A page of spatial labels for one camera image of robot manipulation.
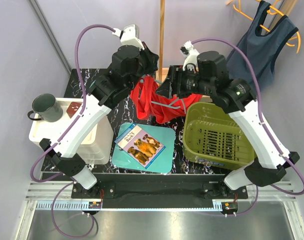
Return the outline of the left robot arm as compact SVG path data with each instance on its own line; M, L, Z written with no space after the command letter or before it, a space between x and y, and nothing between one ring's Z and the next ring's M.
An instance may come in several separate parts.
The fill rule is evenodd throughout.
M67 128L67 134L58 140L43 138L39 143L54 165L81 184L82 192L89 198L99 194L100 186L77 149L93 127L130 95L144 75L158 69L158 55L146 43L142 45L140 48L129 44L121 46L112 55L106 72L89 87L81 108L70 120L72 126Z

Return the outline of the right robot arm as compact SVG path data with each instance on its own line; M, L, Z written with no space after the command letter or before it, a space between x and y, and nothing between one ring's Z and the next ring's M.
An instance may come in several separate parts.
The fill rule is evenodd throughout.
M265 187L279 182L286 168L296 164L300 156L282 145L259 113L255 91L246 80L229 77L226 59L217 51L197 55L190 65L171 65L156 94L168 99L191 94L209 96L241 128L257 155L247 166L226 175L218 187L219 194L230 198L243 186Z

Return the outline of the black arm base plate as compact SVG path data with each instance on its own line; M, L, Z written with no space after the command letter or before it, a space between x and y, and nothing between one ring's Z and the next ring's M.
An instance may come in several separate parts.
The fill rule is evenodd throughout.
M96 173L90 190L72 187L73 199L103 197L105 210L214 209L213 200L246 200L246 187L221 189L222 174Z

